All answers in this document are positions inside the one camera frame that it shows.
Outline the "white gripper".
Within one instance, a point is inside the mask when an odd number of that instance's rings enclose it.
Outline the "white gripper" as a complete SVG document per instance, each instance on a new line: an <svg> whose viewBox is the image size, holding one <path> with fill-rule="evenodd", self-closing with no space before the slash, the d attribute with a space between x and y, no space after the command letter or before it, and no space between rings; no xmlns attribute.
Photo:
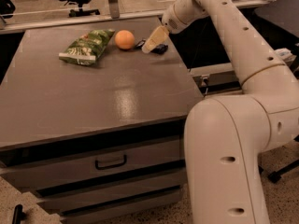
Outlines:
<svg viewBox="0 0 299 224"><path fill-rule="evenodd" d="M152 52L162 44L170 34L179 34L199 15L200 7L193 0L177 0L162 16L162 25L158 26L142 47L144 53Z"/></svg>

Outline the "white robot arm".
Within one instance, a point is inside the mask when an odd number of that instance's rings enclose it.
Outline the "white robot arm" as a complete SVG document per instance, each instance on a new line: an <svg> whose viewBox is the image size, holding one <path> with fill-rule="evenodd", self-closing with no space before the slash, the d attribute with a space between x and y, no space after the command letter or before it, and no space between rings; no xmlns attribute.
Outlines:
<svg viewBox="0 0 299 224"><path fill-rule="evenodd" d="M258 155L299 134L299 82L232 0L177 0L142 50L209 15L241 85L190 111L184 156L193 224L270 224Z"/></svg>

